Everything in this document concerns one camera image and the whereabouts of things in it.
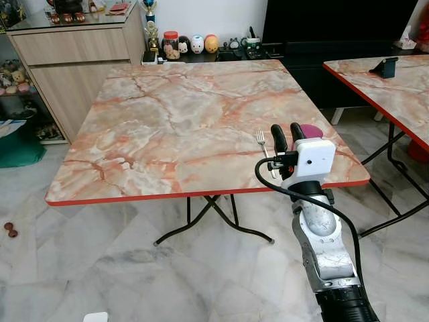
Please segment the gold trophy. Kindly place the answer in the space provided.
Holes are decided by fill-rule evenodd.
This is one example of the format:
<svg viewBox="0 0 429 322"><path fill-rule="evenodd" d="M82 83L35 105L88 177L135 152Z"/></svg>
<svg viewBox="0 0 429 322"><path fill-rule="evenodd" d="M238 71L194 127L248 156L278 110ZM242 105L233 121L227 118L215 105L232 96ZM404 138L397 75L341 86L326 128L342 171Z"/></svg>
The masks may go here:
<svg viewBox="0 0 429 322"><path fill-rule="evenodd" d="M160 51L160 39L158 37L158 28L156 25L156 16L154 15L154 10L156 10L157 3L156 0L141 0L142 6L146 10L146 24L144 30L147 34L148 42L148 51L152 52L153 55L157 58Z"/></svg>

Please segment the pink plastic cup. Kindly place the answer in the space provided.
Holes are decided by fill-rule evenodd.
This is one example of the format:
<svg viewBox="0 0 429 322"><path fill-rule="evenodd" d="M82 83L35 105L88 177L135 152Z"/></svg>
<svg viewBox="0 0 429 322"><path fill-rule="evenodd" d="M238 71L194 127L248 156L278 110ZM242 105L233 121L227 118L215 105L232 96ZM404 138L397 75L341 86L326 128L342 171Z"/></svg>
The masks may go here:
<svg viewBox="0 0 429 322"><path fill-rule="evenodd" d="M306 139L324 138L324 132L315 125L300 125L300 128Z"/></svg>

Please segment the silver metal fork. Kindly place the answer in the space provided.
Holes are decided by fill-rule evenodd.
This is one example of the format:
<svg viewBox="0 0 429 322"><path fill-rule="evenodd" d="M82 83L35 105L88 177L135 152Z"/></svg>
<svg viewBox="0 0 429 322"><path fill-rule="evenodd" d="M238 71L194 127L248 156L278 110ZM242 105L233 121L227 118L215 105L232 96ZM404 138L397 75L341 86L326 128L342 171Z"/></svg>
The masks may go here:
<svg viewBox="0 0 429 322"><path fill-rule="evenodd" d="M269 158L269 152L267 152L267 148L265 147L265 135L263 131L256 131L255 132L255 138L257 138L257 143L260 145L261 150L263 150L264 156L266 158ZM273 168L272 163L268 162L267 163L267 169L269 169L269 172L271 174L272 178L278 178L278 171L277 169Z"/></svg>

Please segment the yellow round figurine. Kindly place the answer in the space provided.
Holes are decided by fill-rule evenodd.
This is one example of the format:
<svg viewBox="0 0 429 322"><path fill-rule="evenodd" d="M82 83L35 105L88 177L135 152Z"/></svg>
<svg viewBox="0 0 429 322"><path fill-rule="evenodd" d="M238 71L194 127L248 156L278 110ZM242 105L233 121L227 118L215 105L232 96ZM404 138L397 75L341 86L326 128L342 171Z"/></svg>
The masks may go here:
<svg viewBox="0 0 429 322"><path fill-rule="evenodd" d="M203 40L203 46L206 52L212 54L219 51L220 43L217 35L208 34Z"/></svg>

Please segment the white mug with pens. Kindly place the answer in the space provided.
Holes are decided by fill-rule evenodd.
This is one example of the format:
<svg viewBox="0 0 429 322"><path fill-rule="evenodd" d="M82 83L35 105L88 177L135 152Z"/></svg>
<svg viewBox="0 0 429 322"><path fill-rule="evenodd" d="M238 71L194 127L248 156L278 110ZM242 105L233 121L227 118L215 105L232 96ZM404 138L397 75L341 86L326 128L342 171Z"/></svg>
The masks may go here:
<svg viewBox="0 0 429 322"><path fill-rule="evenodd" d="M242 45L245 47L245 54L249 60L263 58L263 49L261 49L261 39L255 36L253 27L249 27L249 37L242 39Z"/></svg>

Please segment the marble folding table red edge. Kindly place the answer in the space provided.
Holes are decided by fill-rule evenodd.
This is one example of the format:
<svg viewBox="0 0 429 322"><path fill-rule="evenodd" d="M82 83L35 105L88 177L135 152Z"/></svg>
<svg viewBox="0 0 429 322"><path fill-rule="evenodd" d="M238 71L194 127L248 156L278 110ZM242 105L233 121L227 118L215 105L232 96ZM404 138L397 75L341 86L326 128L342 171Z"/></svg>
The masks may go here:
<svg viewBox="0 0 429 322"><path fill-rule="evenodd" d="M265 187L255 132L315 125L336 146L324 188L364 185L367 169L278 60L114 68L46 193L53 207L219 196Z"/></svg>
<svg viewBox="0 0 429 322"><path fill-rule="evenodd" d="M395 218L365 230L361 237L367 237L383 228L401 223L429 205L429 194L408 174L408 168L401 160L394 158L394 145L402 137L417 141L421 147L428 150L429 134L429 104L428 104L428 71L429 55L398 56L395 77L383 79L369 70L378 62L389 56L375 56L374 58L355 58L346 60L332 60L324 63L324 68L343 84L347 85L355 94L361 96L372 105L378 113L389 120L388 141L372 153L363 164L367 165L380 154L385 153L387 160L411 186L417 190L425 200L402 213L398 211L390 198L374 181L371 186L377 191L386 205L395 213Z"/></svg>

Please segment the dark brown round figurine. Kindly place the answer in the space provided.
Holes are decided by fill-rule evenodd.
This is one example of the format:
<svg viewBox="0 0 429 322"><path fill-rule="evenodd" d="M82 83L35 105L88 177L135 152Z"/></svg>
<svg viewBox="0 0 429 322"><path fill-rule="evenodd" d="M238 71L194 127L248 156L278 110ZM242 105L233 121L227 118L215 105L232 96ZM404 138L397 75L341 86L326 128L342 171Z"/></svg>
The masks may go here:
<svg viewBox="0 0 429 322"><path fill-rule="evenodd" d="M191 52L192 46L191 46L191 40L189 37L187 36L180 36L178 38L178 42L177 42L177 49L180 52L180 55L185 55L189 52Z"/></svg>

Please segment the red tray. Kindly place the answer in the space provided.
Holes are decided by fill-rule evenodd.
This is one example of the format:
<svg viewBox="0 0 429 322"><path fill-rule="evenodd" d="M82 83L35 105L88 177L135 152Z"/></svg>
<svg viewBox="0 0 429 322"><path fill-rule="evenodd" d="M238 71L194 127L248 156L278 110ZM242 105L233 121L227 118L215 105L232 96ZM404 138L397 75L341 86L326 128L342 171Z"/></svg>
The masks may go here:
<svg viewBox="0 0 429 322"><path fill-rule="evenodd" d="M105 15L125 15L134 8L133 2L117 2L105 10Z"/></svg>

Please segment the light wooden cabinet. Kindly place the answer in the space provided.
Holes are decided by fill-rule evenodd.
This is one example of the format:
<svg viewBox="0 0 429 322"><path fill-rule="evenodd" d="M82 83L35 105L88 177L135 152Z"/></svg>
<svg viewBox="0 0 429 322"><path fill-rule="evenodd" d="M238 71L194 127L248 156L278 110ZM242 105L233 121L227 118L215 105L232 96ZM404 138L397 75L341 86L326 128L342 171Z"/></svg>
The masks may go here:
<svg viewBox="0 0 429 322"><path fill-rule="evenodd" d="M107 75L140 65L146 51L144 13L132 2L125 15L87 13L85 23L52 24L45 13L7 30L65 139L76 140Z"/></svg>

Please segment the red lid glass jar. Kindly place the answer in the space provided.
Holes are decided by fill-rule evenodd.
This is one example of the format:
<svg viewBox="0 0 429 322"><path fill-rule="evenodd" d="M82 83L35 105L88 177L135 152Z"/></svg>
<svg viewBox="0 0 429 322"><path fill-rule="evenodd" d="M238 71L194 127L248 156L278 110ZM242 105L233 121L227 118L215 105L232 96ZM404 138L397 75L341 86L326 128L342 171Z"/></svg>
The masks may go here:
<svg viewBox="0 0 429 322"><path fill-rule="evenodd" d="M164 56L168 60L178 60L180 58L180 50L178 49L178 37L180 34L175 31L166 31L162 38L162 49Z"/></svg>

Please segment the red bucket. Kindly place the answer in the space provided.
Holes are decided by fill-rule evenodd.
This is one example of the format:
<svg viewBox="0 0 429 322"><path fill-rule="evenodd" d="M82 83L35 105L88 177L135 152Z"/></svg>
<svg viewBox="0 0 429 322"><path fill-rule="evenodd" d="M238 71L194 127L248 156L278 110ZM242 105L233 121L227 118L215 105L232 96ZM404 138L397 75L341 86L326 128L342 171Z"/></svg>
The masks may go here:
<svg viewBox="0 0 429 322"><path fill-rule="evenodd" d="M412 140L410 144L408 144L407 153L414 162L419 162L421 164L429 163L429 152L421 147L417 141Z"/></svg>

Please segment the small plush toys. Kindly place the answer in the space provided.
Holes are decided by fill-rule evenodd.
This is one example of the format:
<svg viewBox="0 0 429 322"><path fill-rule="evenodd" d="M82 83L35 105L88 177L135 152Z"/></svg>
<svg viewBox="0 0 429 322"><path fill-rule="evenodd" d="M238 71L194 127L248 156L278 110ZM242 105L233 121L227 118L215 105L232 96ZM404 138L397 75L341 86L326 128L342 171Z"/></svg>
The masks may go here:
<svg viewBox="0 0 429 322"><path fill-rule="evenodd" d="M17 59L0 62L0 96L37 94L37 86Z"/></svg>

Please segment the white tissue box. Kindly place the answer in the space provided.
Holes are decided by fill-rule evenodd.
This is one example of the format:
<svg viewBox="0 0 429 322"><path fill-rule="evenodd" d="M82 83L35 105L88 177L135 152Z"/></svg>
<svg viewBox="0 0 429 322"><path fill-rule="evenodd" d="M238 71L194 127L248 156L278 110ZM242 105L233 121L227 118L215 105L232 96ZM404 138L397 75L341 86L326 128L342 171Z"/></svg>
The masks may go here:
<svg viewBox="0 0 429 322"><path fill-rule="evenodd" d="M417 46L417 42L412 40L410 37L411 25L407 25L405 30L402 32L401 37L394 42L394 46L404 51L411 51Z"/></svg>

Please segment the teal plastic bin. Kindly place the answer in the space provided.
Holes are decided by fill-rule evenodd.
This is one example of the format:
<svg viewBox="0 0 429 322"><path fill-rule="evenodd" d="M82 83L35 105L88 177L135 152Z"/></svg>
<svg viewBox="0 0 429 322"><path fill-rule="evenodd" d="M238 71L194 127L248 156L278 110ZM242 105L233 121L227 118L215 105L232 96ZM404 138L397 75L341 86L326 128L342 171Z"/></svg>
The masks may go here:
<svg viewBox="0 0 429 322"><path fill-rule="evenodd" d="M40 162L46 148L27 121L12 123L12 132L0 138L0 168L21 168Z"/></svg>

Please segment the red decoration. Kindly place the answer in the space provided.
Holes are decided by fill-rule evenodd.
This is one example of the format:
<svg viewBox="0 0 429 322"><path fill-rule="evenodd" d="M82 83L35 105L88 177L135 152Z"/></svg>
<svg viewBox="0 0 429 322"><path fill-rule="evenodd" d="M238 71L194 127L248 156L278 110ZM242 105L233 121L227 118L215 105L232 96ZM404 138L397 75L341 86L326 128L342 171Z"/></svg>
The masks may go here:
<svg viewBox="0 0 429 322"><path fill-rule="evenodd" d="M416 43L417 50L429 53L429 4L421 10Z"/></svg>

